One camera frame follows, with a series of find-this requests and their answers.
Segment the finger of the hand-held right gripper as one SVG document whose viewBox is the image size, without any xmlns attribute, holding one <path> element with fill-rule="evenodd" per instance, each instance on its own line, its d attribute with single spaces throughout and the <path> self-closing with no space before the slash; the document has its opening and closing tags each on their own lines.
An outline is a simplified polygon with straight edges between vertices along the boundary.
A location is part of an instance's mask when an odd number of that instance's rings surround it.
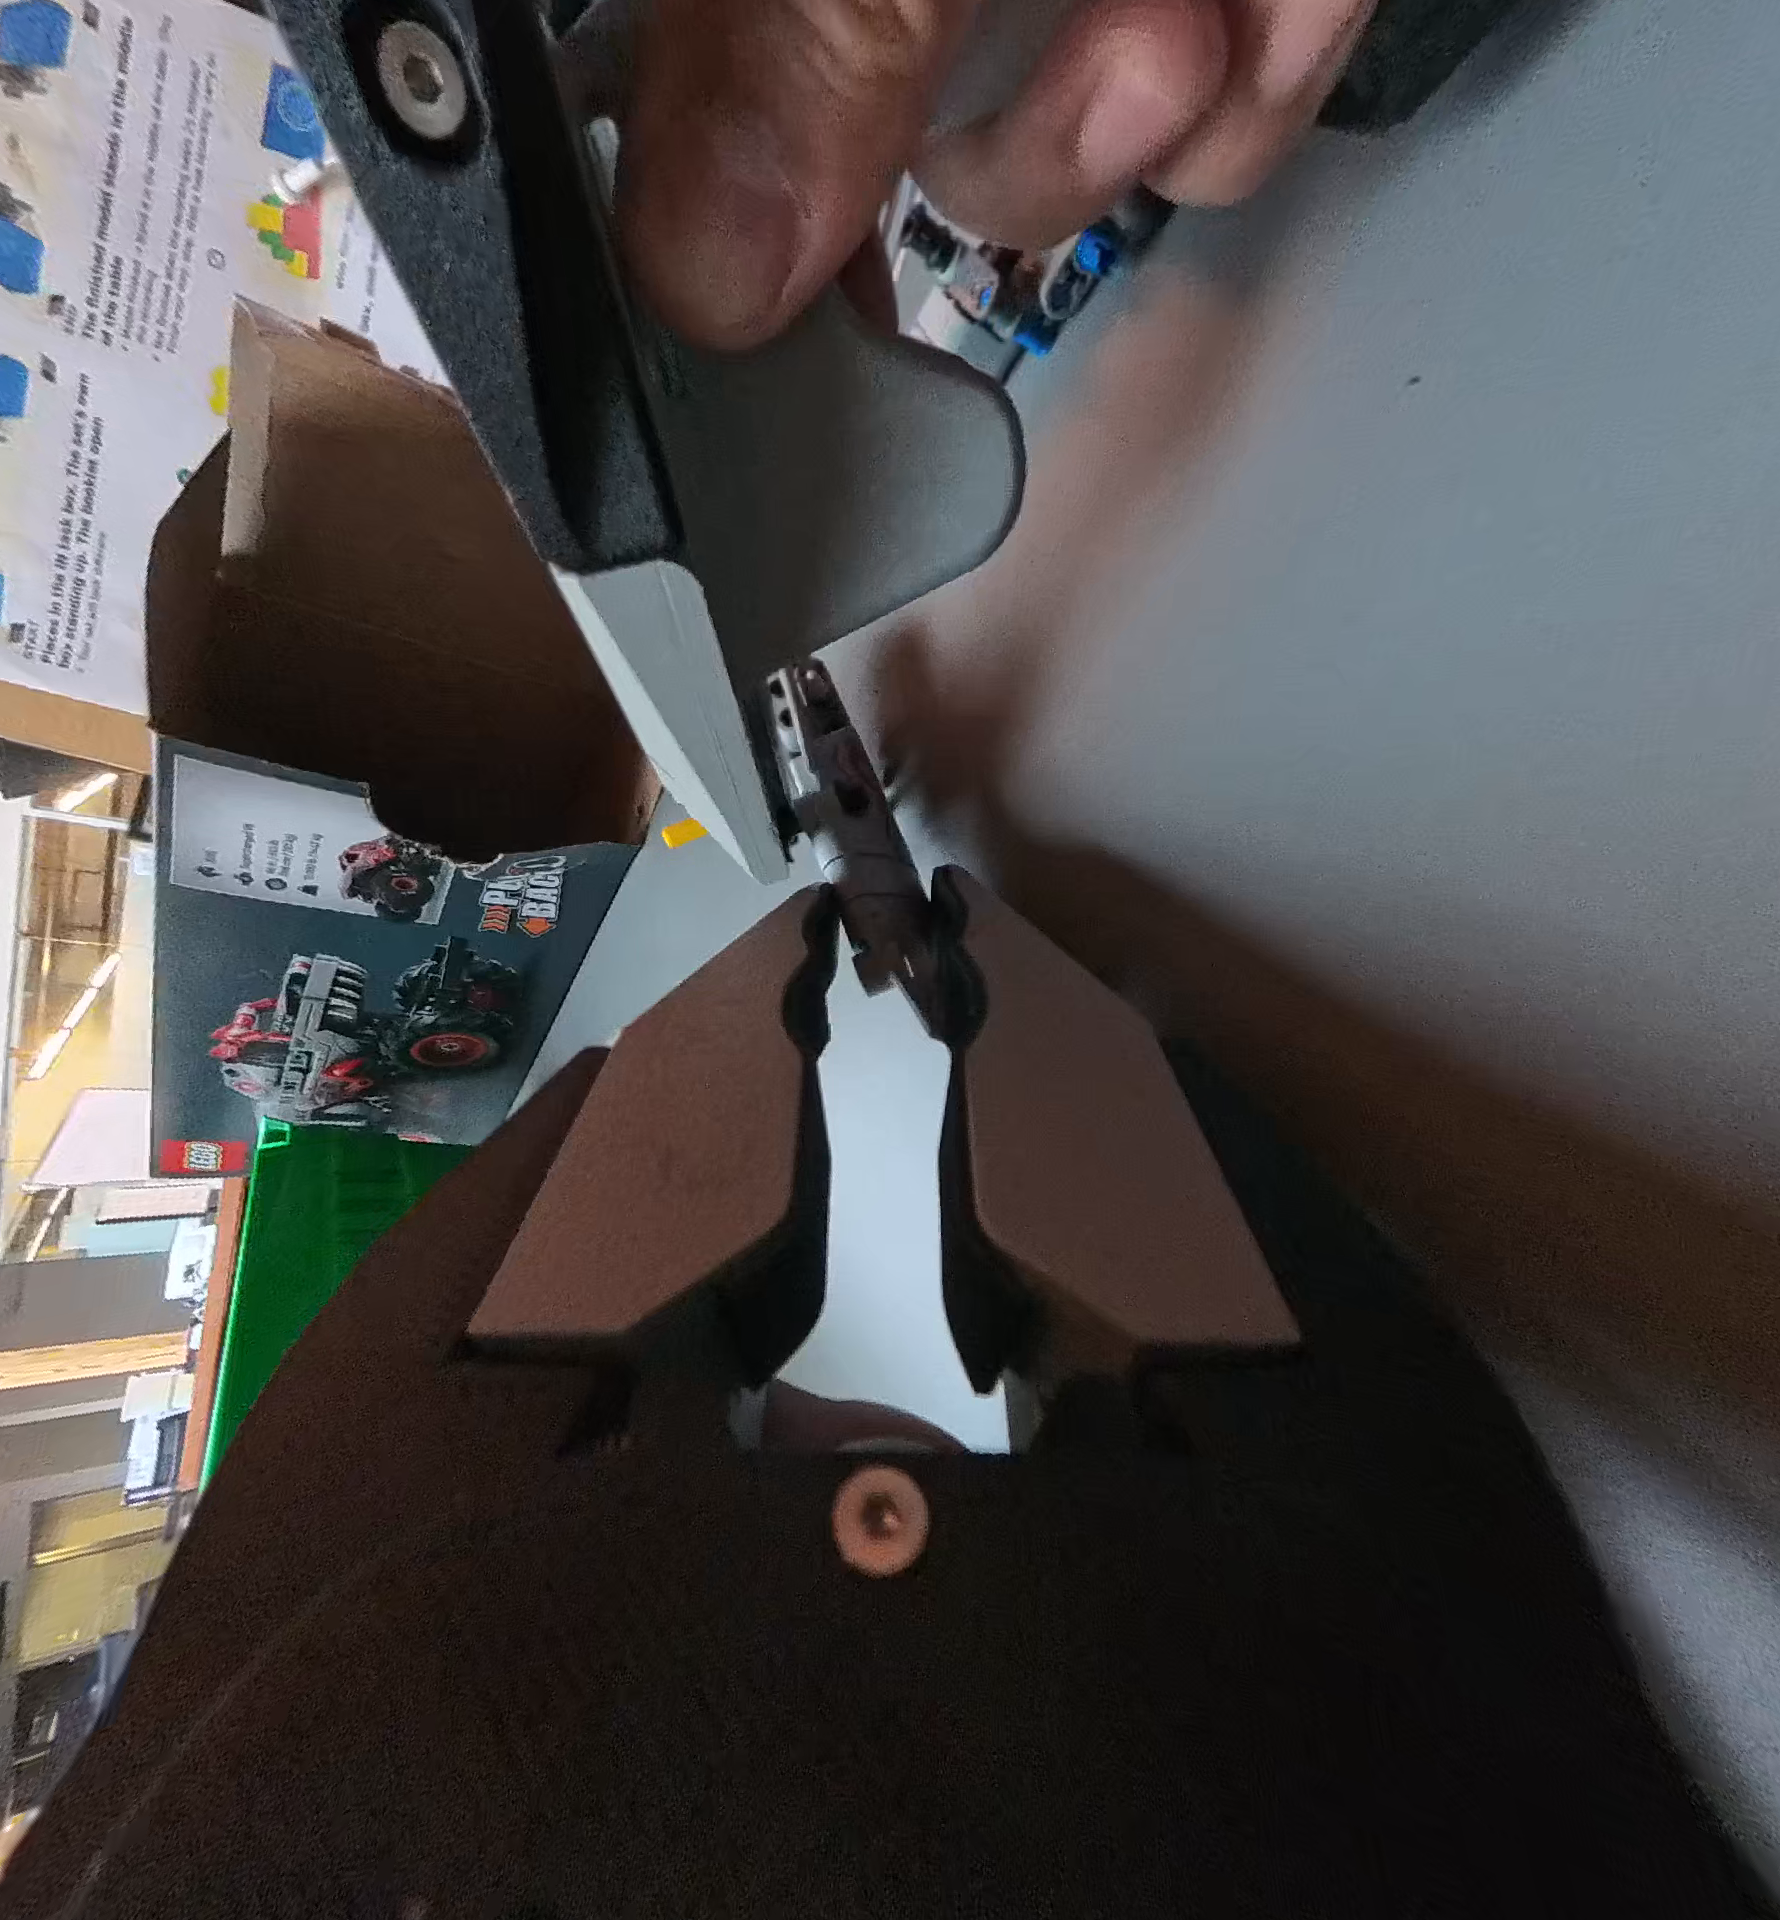
<svg viewBox="0 0 1780 1920">
<path fill-rule="evenodd" d="M 618 132 L 585 119 L 613 249 Z M 987 373 L 880 324 L 839 282 L 758 347 L 700 347 L 633 311 L 680 510 L 674 561 L 748 556 L 737 680 L 906 609 L 986 561 L 1022 506 L 1016 407 Z"/>
<path fill-rule="evenodd" d="M 651 557 L 601 571 L 549 561 L 547 575 L 590 658 L 668 794 L 749 878 L 785 880 L 773 776 L 752 737 L 748 696 L 715 615 L 759 578 L 748 553 L 702 569 Z"/>
</svg>

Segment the open cardboard lego box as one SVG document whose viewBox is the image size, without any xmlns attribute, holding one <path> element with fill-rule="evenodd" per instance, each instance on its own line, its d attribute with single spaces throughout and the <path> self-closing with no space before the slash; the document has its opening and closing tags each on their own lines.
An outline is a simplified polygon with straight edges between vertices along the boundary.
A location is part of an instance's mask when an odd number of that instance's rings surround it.
<svg viewBox="0 0 1780 1920">
<path fill-rule="evenodd" d="M 659 783 L 457 398 L 240 299 L 144 590 L 153 1169 L 483 1141 Z"/>
</svg>

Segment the green plastic bin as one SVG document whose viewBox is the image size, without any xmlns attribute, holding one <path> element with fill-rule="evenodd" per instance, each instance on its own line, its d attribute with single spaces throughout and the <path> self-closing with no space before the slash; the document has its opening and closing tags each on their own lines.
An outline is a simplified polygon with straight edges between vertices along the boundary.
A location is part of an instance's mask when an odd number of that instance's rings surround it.
<svg viewBox="0 0 1780 1920">
<path fill-rule="evenodd" d="M 261 1121 L 222 1320 L 198 1485 L 256 1397 L 374 1241 L 474 1153 L 330 1121 Z"/>
</svg>

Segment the person's right hand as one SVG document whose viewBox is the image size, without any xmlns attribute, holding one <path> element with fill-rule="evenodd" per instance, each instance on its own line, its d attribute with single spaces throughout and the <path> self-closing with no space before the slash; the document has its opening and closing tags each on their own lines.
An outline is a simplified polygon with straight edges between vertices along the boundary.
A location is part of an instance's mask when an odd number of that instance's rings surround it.
<svg viewBox="0 0 1780 1920">
<path fill-rule="evenodd" d="M 893 324 L 878 209 L 901 178 L 1033 249 L 1143 186 L 1252 193 L 1315 121 L 1375 11 L 1348 2 L 1076 3 L 1013 93 L 945 125 L 979 3 L 656 3 L 633 31 L 615 226 L 639 298 L 696 344 L 777 336 L 836 282 Z"/>
</svg>

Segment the printed instruction sheet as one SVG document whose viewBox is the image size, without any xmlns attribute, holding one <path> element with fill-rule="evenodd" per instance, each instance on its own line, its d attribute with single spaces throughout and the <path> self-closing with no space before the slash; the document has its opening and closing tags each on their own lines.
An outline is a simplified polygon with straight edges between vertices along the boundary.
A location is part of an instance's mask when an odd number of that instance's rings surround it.
<svg viewBox="0 0 1780 1920">
<path fill-rule="evenodd" d="M 446 381 L 263 16 L 0 2 L 0 681 L 146 712 L 150 550 L 241 299 Z"/>
</svg>

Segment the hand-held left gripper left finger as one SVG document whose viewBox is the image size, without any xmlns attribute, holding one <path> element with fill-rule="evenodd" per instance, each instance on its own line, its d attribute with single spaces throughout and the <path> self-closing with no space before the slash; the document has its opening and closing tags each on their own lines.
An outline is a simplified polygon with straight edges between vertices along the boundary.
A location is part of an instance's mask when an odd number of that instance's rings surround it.
<svg viewBox="0 0 1780 1920">
<path fill-rule="evenodd" d="M 767 1384 L 827 1294 L 837 907 L 785 895 L 629 1022 L 468 1323 L 497 1359 Z"/>
</svg>

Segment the cluster of small toy parts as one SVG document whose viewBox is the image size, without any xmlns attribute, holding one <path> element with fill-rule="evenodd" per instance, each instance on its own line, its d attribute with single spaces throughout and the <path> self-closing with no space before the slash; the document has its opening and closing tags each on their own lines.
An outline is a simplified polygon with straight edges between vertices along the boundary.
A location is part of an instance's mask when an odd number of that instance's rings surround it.
<svg viewBox="0 0 1780 1920">
<path fill-rule="evenodd" d="M 891 248 L 901 332 L 1007 380 L 1022 361 L 1043 360 L 1082 309 L 1136 265 L 1173 216 L 1147 187 L 1046 249 L 973 238 L 913 187 L 901 196 Z"/>
</svg>

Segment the grey lego vehicle assembly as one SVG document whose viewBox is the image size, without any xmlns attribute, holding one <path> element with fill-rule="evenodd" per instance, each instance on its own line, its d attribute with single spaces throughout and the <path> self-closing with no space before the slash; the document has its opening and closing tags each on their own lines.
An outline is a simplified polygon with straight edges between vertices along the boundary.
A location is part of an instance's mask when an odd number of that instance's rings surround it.
<svg viewBox="0 0 1780 1920">
<path fill-rule="evenodd" d="M 901 993 L 925 1036 L 938 1038 L 925 880 L 829 669 L 818 658 L 787 663 L 769 674 L 766 697 L 787 833 L 807 843 L 833 891 L 861 990 Z"/>
</svg>

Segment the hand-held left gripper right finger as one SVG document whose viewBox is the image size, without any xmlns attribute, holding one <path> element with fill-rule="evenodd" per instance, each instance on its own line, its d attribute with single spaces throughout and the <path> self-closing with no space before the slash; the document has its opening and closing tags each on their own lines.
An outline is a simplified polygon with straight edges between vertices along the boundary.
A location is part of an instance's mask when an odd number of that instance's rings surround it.
<svg viewBox="0 0 1780 1920">
<path fill-rule="evenodd" d="M 941 1297 L 973 1390 L 1292 1353 L 1297 1320 L 1150 1022 L 963 868 L 933 874 Z"/>
</svg>

